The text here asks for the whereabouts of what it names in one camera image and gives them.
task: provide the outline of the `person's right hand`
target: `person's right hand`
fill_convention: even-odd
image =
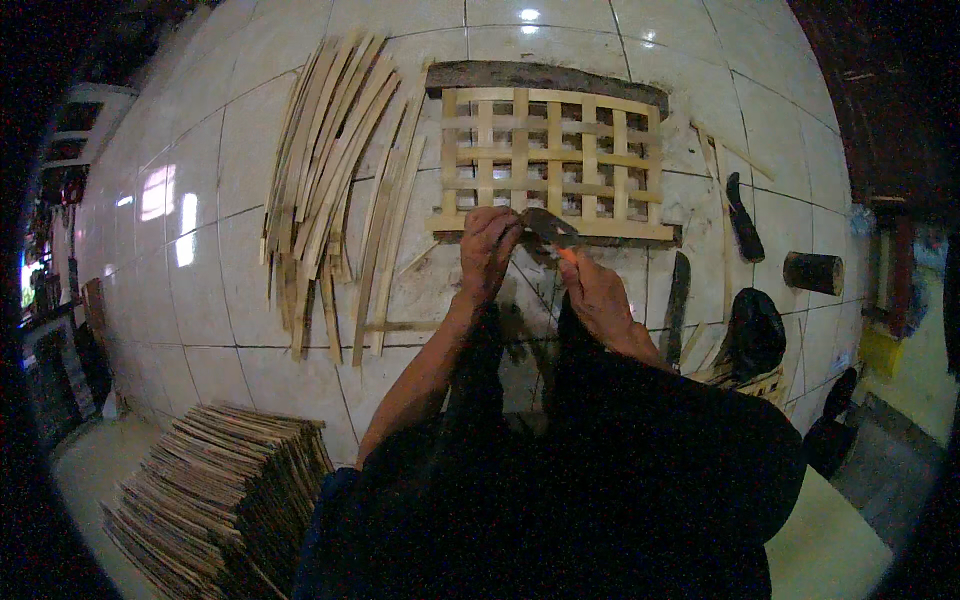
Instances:
[[[660,360],[650,332],[634,321],[627,291],[616,271],[601,267],[578,252],[576,264],[560,261],[560,275],[574,312],[598,342],[619,354],[669,370]]]

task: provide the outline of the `hand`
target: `hand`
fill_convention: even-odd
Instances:
[[[508,206],[480,206],[467,214],[460,242],[461,294],[474,308],[496,298],[523,227]]]
[[[627,291],[616,271],[601,267],[578,252],[576,264],[560,261],[560,275],[574,312],[598,342],[642,363],[665,367],[650,332],[630,314]]]

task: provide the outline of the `person's left hand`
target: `person's left hand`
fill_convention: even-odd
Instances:
[[[460,242],[464,272],[461,293],[474,308],[496,298],[507,273],[510,253],[522,232],[523,226],[508,206],[479,206],[467,214]]]

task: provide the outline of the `black bag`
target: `black bag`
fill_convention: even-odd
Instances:
[[[733,299],[730,336],[732,375],[737,381],[772,371],[783,359],[783,319],[770,297],[757,289],[744,288]]]

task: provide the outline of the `person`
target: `person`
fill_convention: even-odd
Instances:
[[[799,433],[664,364],[620,277],[583,253],[559,264],[548,431],[507,427],[494,300],[521,231],[508,207],[467,215],[462,285],[356,468],[327,476],[294,598],[769,597]]]

